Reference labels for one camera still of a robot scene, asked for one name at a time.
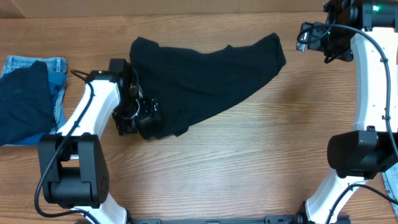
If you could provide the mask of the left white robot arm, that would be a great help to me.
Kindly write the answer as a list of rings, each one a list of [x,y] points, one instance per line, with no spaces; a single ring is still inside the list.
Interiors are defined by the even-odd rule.
[[[72,74],[85,82],[85,93],[58,132],[39,141],[36,212],[47,218],[80,214],[90,223],[132,223],[129,211],[109,192],[100,138],[113,118],[119,135],[139,133],[148,139],[161,126],[158,102],[143,95],[138,71],[130,66]]]

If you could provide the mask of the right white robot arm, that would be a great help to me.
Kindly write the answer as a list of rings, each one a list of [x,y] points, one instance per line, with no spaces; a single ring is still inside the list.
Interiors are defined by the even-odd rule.
[[[294,223],[348,223],[345,203],[397,163],[397,2],[328,1],[323,10],[324,23],[302,24],[297,50],[354,62],[356,111],[352,130],[330,138],[329,171]]]

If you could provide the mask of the black t-shirt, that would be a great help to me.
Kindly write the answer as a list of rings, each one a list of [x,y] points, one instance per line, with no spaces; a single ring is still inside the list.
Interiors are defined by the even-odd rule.
[[[183,134],[250,97],[286,64],[275,33],[250,46],[227,45],[208,54],[138,37],[129,56],[144,96],[155,98],[160,112],[139,127],[145,139]]]

